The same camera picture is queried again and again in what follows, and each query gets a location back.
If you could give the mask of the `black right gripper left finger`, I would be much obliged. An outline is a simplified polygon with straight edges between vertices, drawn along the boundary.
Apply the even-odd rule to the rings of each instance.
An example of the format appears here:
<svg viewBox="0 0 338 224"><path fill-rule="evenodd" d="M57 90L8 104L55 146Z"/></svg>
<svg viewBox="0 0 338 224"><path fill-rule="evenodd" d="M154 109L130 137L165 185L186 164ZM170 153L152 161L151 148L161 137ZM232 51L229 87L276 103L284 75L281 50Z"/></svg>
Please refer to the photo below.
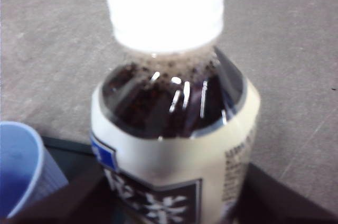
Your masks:
<svg viewBox="0 0 338 224"><path fill-rule="evenodd" d="M115 223L116 201L99 165L28 206L10 223Z"/></svg>

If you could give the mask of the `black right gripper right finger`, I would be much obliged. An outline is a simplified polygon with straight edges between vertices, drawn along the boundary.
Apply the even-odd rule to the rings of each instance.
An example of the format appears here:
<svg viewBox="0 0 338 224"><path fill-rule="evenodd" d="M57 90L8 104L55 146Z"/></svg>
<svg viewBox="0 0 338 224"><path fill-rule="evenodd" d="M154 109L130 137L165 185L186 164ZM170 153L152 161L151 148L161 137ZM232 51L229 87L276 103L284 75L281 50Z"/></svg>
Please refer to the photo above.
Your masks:
<svg viewBox="0 0 338 224"><path fill-rule="evenodd" d="M235 223L337 223L336 215L254 164L249 164L233 217Z"/></svg>

